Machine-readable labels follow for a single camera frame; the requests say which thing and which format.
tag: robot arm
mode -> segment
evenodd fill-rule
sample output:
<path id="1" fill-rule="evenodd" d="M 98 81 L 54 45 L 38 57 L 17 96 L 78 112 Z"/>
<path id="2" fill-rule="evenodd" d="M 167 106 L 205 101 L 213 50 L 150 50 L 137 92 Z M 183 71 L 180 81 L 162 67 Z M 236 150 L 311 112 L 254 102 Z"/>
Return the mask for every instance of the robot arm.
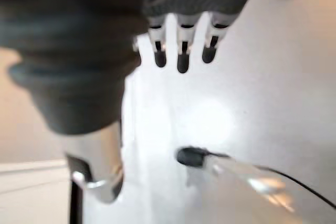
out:
<path id="1" fill-rule="evenodd" d="M 0 46 L 20 53 L 22 61 L 10 75 L 30 92 L 48 126 L 64 135 L 72 179 L 101 201 L 112 202 L 123 177 L 119 121 L 124 79 L 140 63 L 133 36 L 148 28 L 142 13 L 161 67 L 166 62 L 164 16 L 177 14 L 178 70 L 186 72 L 200 14 L 218 13 L 206 40 L 213 51 L 226 33 L 221 29 L 246 2 L 0 0 Z"/>

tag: black cable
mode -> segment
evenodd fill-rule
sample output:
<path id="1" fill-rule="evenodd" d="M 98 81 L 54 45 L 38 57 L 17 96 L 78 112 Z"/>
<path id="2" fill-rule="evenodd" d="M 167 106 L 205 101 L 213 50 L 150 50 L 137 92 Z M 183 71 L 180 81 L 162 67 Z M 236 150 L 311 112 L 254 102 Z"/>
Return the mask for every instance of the black cable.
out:
<path id="1" fill-rule="evenodd" d="M 329 206 L 331 206 L 334 210 L 336 210 L 336 205 L 331 202 L 330 200 L 328 200 L 327 198 L 325 198 L 325 196 L 319 194 L 317 191 L 315 191 L 314 189 L 310 188 L 309 186 L 305 185 L 304 183 L 298 181 L 297 179 L 287 175 L 286 173 L 282 173 L 278 170 L 275 170 L 273 168 L 269 168 L 269 167 L 266 167 L 266 166 L 259 166 L 257 165 L 256 167 L 258 167 L 259 169 L 261 170 L 266 170 L 266 171 L 269 171 L 269 172 L 273 172 L 273 173 L 277 173 L 283 177 L 286 177 L 286 178 L 289 178 L 291 181 L 294 181 L 296 184 L 302 186 L 304 189 L 310 191 L 312 194 L 314 194 L 315 196 L 317 196 L 318 198 L 320 198 L 321 200 L 323 200 L 325 203 L 327 203 Z"/>
<path id="2" fill-rule="evenodd" d="M 75 183 L 71 182 L 70 198 L 70 224 L 83 223 L 83 190 Z"/>

